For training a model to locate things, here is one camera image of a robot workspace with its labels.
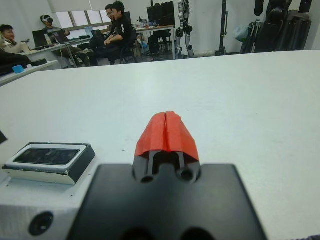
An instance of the bottle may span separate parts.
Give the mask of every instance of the bottle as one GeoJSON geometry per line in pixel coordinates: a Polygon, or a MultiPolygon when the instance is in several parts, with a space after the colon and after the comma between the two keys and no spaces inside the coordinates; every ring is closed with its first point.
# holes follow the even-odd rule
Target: bottle
{"type": "Polygon", "coordinates": [[[50,37],[48,36],[48,34],[45,34],[44,37],[45,37],[46,43],[47,43],[49,46],[52,46],[52,42],[51,42],[50,37]]]}

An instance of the chair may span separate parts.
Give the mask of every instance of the chair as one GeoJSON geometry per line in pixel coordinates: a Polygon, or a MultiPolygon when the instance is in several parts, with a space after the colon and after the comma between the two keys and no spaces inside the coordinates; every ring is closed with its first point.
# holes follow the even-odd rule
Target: chair
{"type": "Polygon", "coordinates": [[[136,63],[138,63],[138,60],[134,53],[136,41],[137,41],[137,31],[133,29],[131,33],[130,41],[122,47],[120,55],[113,56],[109,58],[109,60],[110,61],[120,60],[120,64],[123,64],[123,62],[128,63],[129,59],[127,58],[132,58],[136,63]]]}

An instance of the robotic leg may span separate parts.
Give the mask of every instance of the robotic leg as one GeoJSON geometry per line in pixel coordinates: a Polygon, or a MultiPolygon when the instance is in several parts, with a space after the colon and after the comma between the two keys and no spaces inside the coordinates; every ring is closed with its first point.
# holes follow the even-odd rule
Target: robotic leg
{"type": "Polygon", "coordinates": [[[175,33],[175,38],[176,38],[176,50],[175,50],[175,58],[176,59],[182,59],[183,56],[182,56],[182,47],[181,47],[181,38],[184,36],[184,32],[183,30],[181,30],[181,28],[178,28],[176,30],[176,33],[175,33]]]}
{"type": "Polygon", "coordinates": [[[185,45],[186,45],[186,49],[188,51],[188,56],[190,59],[195,57],[193,47],[192,47],[192,45],[190,45],[192,30],[193,30],[192,26],[188,26],[187,31],[186,31],[186,36],[185,36],[185,45]]]}

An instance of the mounting hole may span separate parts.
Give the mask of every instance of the mounting hole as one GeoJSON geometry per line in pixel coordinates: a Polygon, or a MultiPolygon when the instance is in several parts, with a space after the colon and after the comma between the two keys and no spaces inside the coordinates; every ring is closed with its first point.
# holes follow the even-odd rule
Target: mounting hole
{"type": "Polygon", "coordinates": [[[201,228],[191,228],[187,230],[181,240],[215,240],[207,231],[201,228]]]}
{"type": "Polygon", "coordinates": [[[142,178],[141,183],[148,184],[151,183],[153,180],[154,178],[152,176],[145,176],[144,178],[142,178]]]}
{"type": "Polygon", "coordinates": [[[121,240],[154,240],[151,234],[143,228],[129,230],[121,240]]]}
{"type": "Polygon", "coordinates": [[[54,221],[54,215],[47,211],[41,213],[32,220],[29,226],[29,233],[32,236],[40,236],[44,234],[51,226],[54,221]]]}
{"type": "Polygon", "coordinates": [[[190,182],[194,179],[194,173],[190,169],[185,169],[181,172],[181,178],[186,182],[190,182]]]}

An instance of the window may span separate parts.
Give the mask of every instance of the window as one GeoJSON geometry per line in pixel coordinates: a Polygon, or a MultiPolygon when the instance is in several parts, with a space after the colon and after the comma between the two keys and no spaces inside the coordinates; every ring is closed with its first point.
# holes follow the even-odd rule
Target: window
{"type": "Polygon", "coordinates": [[[72,38],[76,35],[83,34],[85,27],[94,29],[107,29],[111,20],[107,17],[105,10],[101,11],[62,11],[56,13],[61,27],[65,30],[72,31],[72,38]]]}
{"type": "Polygon", "coordinates": [[[111,23],[111,19],[107,16],[106,10],[101,10],[100,14],[104,23],[111,23]]]}
{"type": "Polygon", "coordinates": [[[74,26],[67,11],[57,12],[56,15],[63,29],[72,28],[74,26]]]}
{"type": "Polygon", "coordinates": [[[89,25],[85,11],[72,11],[72,16],[77,27],[89,25]]]}
{"type": "Polygon", "coordinates": [[[101,16],[99,11],[87,11],[91,24],[101,24],[101,16]]]}

